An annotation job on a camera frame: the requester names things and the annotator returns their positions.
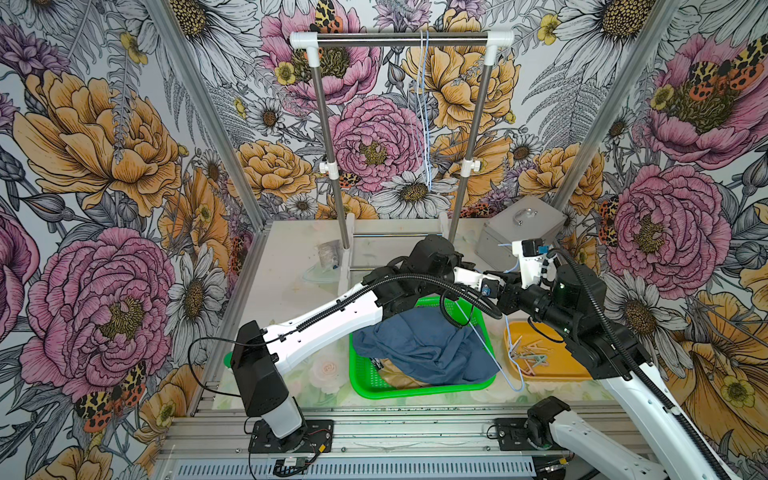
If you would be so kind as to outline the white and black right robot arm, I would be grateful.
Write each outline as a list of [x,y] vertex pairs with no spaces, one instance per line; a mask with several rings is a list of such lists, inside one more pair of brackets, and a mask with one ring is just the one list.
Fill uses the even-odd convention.
[[561,265],[552,281],[545,267],[501,272],[497,307],[522,311],[556,332],[566,350],[622,407],[656,459],[649,462],[594,430],[551,397],[530,411],[538,444],[556,443],[609,478],[734,479],[666,388],[646,349],[604,312],[605,283],[584,265]]

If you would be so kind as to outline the light blue t-shirt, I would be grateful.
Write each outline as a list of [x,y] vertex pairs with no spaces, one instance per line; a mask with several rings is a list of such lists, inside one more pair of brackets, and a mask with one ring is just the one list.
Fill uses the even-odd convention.
[[355,352],[376,363],[391,360],[430,387],[486,382],[499,371],[480,338],[479,327],[456,326],[436,307],[418,307],[353,334]]

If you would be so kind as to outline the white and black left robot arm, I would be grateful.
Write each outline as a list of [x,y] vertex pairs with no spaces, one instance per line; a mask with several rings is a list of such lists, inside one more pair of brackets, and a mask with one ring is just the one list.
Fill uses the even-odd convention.
[[262,327],[251,321],[234,341],[231,370],[248,417],[255,419],[254,440],[281,452],[297,448],[307,422],[284,380],[310,355],[364,327],[416,306],[431,295],[463,299],[493,318],[495,301],[506,284],[498,271],[478,272],[453,244],[428,235],[407,256],[370,271],[337,299],[281,324]]

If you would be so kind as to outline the tan tank top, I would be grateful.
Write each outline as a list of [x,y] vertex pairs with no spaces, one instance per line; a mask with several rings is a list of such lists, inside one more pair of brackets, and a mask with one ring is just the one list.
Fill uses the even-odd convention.
[[376,363],[379,377],[389,386],[398,390],[430,387],[430,384],[416,380],[400,370],[391,360],[381,359]]

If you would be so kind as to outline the blue hanger of light shirt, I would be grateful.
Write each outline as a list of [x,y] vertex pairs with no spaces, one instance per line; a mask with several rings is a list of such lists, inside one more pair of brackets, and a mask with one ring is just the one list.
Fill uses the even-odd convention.
[[525,380],[521,376],[517,364],[509,357],[507,327],[525,320],[522,313],[513,313],[504,319],[493,319],[484,316],[485,325],[491,340],[495,358],[502,368],[498,371],[493,382],[482,390],[473,390],[469,395],[481,404],[513,404],[522,403],[529,394]]

